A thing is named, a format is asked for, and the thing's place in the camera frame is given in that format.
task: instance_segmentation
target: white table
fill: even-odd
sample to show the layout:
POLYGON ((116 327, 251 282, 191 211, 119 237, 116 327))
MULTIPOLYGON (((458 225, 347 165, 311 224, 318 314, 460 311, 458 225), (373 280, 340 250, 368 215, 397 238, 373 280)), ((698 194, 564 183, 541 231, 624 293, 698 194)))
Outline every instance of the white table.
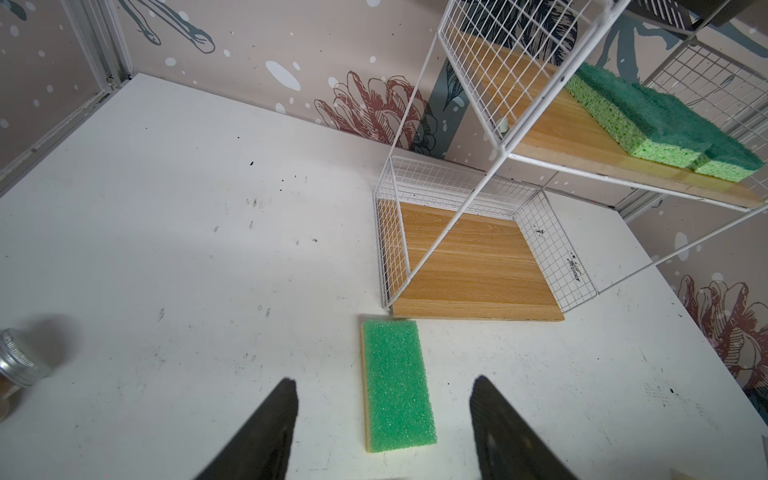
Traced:
MULTIPOLYGON (((289 376, 289 478, 475 479, 480 374, 585 480, 768 475, 768 428, 656 270, 561 323, 419 322, 438 443, 366 453, 358 323, 386 314, 386 152, 131 81, 0 198, 3 323, 71 343, 0 424, 0 478, 193 478, 289 376)), ((598 288, 649 261, 615 212, 551 199, 598 288)))

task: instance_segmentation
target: green sponge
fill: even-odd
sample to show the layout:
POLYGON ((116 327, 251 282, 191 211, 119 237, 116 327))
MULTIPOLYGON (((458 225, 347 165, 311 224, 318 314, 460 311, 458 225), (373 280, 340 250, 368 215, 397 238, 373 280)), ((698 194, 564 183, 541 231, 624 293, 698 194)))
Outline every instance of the green sponge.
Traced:
POLYGON ((633 157, 688 167, 710 146, 687 131, 688 124, 680 118, 695 114, 671 95, 630 84, 589 64, 583 64, 565 87, 633 157))
POLYGON ((362 376, 369 452, 437 442, 419 329, 409 320, 368 320, 362 376))
POLYGON ((763 162, 678 98, 583 64, 566 89, 633 157, 733 182, 763 162))

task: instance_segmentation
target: white dot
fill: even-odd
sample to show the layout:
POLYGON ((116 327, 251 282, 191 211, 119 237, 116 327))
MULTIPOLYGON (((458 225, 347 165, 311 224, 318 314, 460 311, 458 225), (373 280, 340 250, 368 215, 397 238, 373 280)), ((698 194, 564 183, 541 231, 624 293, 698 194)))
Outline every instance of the white dot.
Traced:
MULTIPOLYGON (((682 247, 683 245, 686 245, 688 243, 688 237, 683 232, 677 232, 674 236, 674 249, 677 250, 678 248, 682 247)), ((689 250, 684 250, 680 252, 677 255, 677 258, 679 258, 682 261, 688 260, 688 252, 689 250)))
POLYGON ((288 87, 291 90, 301 91, 301 84, 296 77, 287 71, 285 67, 276 61, 269 60, 266 64, 266 69, 270 71, 275 80, 283 84, 284 87, 288 87))

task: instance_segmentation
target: wood grain surface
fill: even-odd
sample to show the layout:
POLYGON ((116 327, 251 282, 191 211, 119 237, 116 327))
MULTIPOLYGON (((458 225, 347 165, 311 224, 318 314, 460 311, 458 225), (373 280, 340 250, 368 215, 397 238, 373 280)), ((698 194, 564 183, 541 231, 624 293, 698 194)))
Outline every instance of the wood grain surface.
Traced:
MULTIPOLYGON (((401 203, 415 266, 453 216, 401 203)), ((411 318, 563 320, 518 225, 464 214, 394 302, 411 318)))
MULTIPOLYGON (((533 98, 556 74, 553 65, 473 35, 453 32, 459 63, 465 65, 478 94, 496 124, 507 118, 511 127, 533 98), (547 75, 538 74, 543 69, 547 75)), ((696 195, 739 207, 763 202, 749 188, 642 158, 631 157, 565 89, 561 90, 514 153, 552 164, 631 181, 650 187, 696 195)))

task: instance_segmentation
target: silver lid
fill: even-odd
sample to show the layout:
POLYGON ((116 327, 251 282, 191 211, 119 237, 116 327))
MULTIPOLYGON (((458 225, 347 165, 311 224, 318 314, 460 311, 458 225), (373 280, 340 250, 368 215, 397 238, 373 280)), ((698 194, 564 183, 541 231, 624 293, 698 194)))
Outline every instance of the silver lid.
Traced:
POLYGON ((18 386, 29 387, 51 374, 35 351, 24 341, 24 334, 16 329, 0 332, 0 373, 18 386))

